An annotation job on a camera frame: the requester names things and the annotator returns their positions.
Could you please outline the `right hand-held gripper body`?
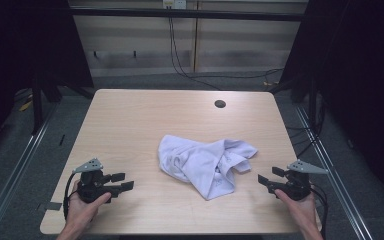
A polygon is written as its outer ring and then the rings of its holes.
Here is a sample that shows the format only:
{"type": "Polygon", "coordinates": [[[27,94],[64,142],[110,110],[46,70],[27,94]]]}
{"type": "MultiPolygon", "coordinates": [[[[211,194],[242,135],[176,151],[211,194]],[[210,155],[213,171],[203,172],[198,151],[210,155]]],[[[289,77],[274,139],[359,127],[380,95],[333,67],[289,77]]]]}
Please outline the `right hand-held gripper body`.
{"type": "Polygon", "coordinates": [[[327,174],[328,170],[314,166],[305,161],[297,159],[289,164],[285,171],[286,183],[269,181],[268,192],[275,193],[276,189],[285,192],[292,200],[299,201],[307,197],[311,192],[310,174],[327,174]]]}

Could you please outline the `black horizontal frame bar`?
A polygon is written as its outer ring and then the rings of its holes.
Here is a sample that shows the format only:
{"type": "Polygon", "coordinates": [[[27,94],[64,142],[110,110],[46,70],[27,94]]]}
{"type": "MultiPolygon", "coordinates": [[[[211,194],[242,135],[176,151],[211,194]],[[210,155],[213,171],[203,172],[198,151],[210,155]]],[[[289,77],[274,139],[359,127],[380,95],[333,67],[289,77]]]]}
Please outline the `black horizontal frame bar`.
{"type": "Polygon", "coordinates": [[[229,19],[300,22],[306,19],[302,14],[227,12],[207,10],[176,9],[115,9],[115,8],[70,8],[72,15],[82,16],[120,16],[120,17],[161,17],[161,18],[195,18],[195,19],[229,19]]]}

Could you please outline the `yellow floor item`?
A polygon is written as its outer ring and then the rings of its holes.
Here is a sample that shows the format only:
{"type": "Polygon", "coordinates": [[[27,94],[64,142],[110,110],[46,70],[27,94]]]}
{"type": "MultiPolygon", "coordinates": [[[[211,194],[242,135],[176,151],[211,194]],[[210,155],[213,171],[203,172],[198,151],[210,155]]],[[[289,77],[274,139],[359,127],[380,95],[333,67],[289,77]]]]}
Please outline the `yellow floor item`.
{"type": "Polygon", "coordinates": [[[24,101],[24,103],[21,105],[21,107],[19,108],[19,111],[20,112],[23,112],[25,110],[27,110],[30,105],[33,103],[33,95],[29,95],[26,100],[24,101]]]}

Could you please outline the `metal floor rail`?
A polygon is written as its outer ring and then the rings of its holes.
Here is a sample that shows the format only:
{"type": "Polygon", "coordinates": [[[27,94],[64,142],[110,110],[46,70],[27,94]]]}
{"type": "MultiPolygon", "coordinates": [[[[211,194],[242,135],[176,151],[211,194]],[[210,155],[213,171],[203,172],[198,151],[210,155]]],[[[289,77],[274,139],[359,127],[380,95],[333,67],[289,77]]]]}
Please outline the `metal floor rail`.
{"type": "Polygon", "coordinates": [[[328,154],[322,140],[319,135],[314,132],[310,127],[310,117],[308,116],[305,108],[303,106],[296,106],[296,113],[302,125],[302,128],[305,130],[306,135],[308,136],[309,143],[308,146],[302,149],[297,157],[303,160],[303,154],[309,149],[315,152],[321,166],[327,170],[327,178],[331,187],[344,210],[347,219],[357,236],[358,240],[374,240],[372,234],[370,233],[369,227],[366,224],[363,216],[358,210],[356,204],[351,198],[349,191],[347,190],[344,182],[339,175],[330,155],[328,154]]]}
{"type": "Polygon", "coordinates": [[[12,167],[11,172],[7,177],[0,178],[0,183],[3,183],[3,186],[0,189],[0,222],[47,131],[50,120],[58,107],[58,103],[54,103],[49,106],[49,110],[44,119],[40,120],[39,126],[29,133],[28,142],[23,146],[22,152],[17,157],[17,162],[12,167]]]}

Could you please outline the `white printed cloth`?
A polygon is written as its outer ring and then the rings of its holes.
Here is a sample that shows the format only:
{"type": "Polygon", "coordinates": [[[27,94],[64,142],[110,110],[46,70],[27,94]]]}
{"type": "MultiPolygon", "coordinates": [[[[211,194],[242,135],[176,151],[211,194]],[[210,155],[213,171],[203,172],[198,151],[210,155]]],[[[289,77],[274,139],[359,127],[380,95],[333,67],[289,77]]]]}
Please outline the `white printed cloth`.
{"type": "Polygon", "coordinates": [[[249,160],[258,150],[241,140],[197,142],[166,135],[158,147],[159,167],[166,174],[192,184],[205,200],[235,191],[234,170],[251,170],[249,160]]]}

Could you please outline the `black curtain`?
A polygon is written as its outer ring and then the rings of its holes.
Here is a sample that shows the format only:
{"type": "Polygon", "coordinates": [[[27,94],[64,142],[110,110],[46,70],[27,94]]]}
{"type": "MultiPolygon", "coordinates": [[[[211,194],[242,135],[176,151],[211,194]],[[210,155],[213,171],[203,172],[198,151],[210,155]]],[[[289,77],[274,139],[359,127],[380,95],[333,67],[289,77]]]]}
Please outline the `black curtain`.
{"type": "Polygon", "coordinates": [[[308,0],[281,82],[315,84],[384,184],[384,0],[308,0]]]}
{"type": "Polygon", "coordinates": [[[69,9],[69,0],[0,0],[0,128],[36,74],[94,86],[69,9]]]}

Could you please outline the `grey floor tape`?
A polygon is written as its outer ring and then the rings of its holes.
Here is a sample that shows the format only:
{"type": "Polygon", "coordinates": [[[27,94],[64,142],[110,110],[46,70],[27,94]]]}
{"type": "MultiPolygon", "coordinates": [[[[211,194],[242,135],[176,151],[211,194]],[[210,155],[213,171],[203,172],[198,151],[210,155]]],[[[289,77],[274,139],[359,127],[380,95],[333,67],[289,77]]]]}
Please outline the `grey floor tape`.
{"type": "Polygon", "coordinates": [[[59,202],[47,202],[47,203],[40,203],[36,210],[40,212],[46,212],[48,210],[50,211],[59,211],[62,207],[62,204],[59,202]]]}

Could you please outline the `person's right hand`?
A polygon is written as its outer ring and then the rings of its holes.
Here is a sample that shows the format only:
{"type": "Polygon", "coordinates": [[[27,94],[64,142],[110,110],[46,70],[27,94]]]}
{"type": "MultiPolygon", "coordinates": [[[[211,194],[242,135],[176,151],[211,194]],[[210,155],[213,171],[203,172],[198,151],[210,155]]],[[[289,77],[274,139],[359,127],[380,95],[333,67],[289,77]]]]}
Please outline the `person's right hand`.
{"type": "Polygon", "coordinates": [[[299,201],[292,200],[280,189],[275,190],[275,195],[287,206],[303,235],[319,234],[315,216],[315,200],[312,193],[299,201]]]}

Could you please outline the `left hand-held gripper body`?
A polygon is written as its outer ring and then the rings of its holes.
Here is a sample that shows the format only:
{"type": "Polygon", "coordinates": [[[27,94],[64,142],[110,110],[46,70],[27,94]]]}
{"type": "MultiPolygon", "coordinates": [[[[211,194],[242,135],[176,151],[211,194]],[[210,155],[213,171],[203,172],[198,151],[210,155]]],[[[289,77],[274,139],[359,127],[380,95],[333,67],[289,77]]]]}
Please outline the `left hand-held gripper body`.
{"type": "Polygon", "coordinates": [[[120,194],[120,185],[106,186],[106,183],[111,182],[113,174],[105,175],[102,169],[103,165],[97,158],[93,158],[73,169],[74,174],[81,174],[77,193],[82,201],[91,203],[104,193],[110,193],[112,198],[116,198],[120,194]]]}

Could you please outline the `black metal stand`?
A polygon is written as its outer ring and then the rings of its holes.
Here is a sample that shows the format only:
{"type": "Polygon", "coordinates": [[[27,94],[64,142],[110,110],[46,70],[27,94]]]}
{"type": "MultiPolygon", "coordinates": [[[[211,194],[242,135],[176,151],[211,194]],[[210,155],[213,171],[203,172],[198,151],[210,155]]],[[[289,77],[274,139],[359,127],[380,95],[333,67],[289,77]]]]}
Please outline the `black metal stand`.
{"type": "Polygon", "coordinates": [[[34,115],[34,125],[32,130],[33,135],[36,135],[39,132],[45,122],[42,107],[42,95],[45,95],[51,103],[60,102],[62,100],[62,94],[59,90],[59,86],[65,86],[81,96],[84,96],[86,99],[92,99],[94,97],[93,93],[74,83],[70,83],[68,80],[56,74],[47,71],[36,74],[32,80],[32,103],[34,115]]]}
{"type": "Polygon", "coordinates": [[[317,120],[317,83],[313,77],[299,74],[289,80],[281,80],[278,85],[269,90],[272,94],[290,90],[290,99],[293,103],[302,103],[308,98],[308,118],[310,129],[320,133],[323,120],[317,120]]]}

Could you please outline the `white wall socket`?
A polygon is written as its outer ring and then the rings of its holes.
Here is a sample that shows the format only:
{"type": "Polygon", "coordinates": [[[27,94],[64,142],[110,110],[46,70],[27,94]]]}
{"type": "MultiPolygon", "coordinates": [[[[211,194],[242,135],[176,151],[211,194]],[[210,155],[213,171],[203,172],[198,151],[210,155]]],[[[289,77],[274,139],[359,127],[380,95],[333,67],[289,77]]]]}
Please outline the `white wall socket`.
{"type": "Polygon", "coordinates": [[[178,10],[187,9],[186,0],[162,0],[162,5],[164,9],[178,9],[178,10]]]}

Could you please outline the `person's left hand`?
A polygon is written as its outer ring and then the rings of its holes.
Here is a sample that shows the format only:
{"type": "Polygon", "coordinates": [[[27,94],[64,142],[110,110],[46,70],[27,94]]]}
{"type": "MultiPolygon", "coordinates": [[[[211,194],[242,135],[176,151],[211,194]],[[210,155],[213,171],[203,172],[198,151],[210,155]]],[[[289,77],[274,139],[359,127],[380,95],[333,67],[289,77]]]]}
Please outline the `person's left hand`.
{"type": "Polygon", "coordinates": [[[72,233],[82,233],[98,214],[99,208],[110,198],[110,193],[104,193],[92,203],[85,203],[77,193],[78,182],[73,185],[68,202],[68,215],[65,228],[72,233]]]}

